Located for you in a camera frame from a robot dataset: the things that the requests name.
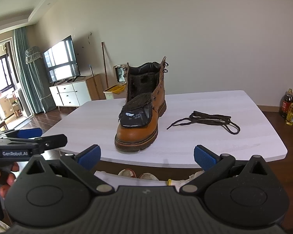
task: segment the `television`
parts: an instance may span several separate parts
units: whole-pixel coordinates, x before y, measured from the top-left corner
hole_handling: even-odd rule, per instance
[[[80,76],[71,36],[45,51],[43,59],[51,83]]]

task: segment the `white cabinet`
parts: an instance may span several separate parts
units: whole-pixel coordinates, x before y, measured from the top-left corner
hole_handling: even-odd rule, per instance
[[[57,106],[81,106],[91,100],[105,99],[100,75],[77,78],[73,83],[50,87]]]
[[[57,88],[59,90],[59,93],[74,91],[72,83],[71,84],[65,84],[65,85],[59,85],[59,86],[57,86]]]
[[[60,93],[63,105],[66,106],[80,106],[75,92]]]
[[[59,92],[57,90],[57,87],[56,86],[50,87],[50,91],[51,91],[53,100],[55,102],[55,105],[56,106],[63,106],[63,102],[62,102],[62,99],[60,97],[60,94],[59,94]]]
[[[91,101],[86,82],[73,83],[73,88],[77,96],[79,105]]]

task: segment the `human hand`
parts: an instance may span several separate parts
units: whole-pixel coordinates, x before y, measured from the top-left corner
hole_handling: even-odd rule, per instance
[[[13,166],[12,166],[11,171],[13,171],[13,172],[18,172],[19,170],[20,170],[20,167],[19,167],[18,164],[15,162],[15,163],[13,164]],[[6,180],[6,184],[5,184],[5,185],[2,185],[2,186],[0,187],[0,196],[1,196],[1,197],[4,198],[4,197],[6,196],[6,194],[7,194],[8,190],[9,190],[9,188],[11,187],[11,185],[13,185],[14,180],[15,180],[15,175],[14,175],[13,173],[10,173],[10,174],[8,175],[7,180]]]

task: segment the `window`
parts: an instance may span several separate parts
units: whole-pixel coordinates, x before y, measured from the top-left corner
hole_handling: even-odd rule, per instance
[[[0,57],[0,92],[8,89],[15,89],[10,67],[8,65],[7,56],[3,55]]]

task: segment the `cooking oil bottle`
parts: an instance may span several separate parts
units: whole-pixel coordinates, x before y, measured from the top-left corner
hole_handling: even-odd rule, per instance
[[[286,124],[288,124],[290,126],[293,125],[293,103],[290,104],[288,114],[287,114],[287,118],[286,118]]]
[[[293,92],[292,92],[292,89],[289,89],[281,100],[279,113],[282,117],[284,118],[287,117],[288,110],[292,102],[293,102]]]

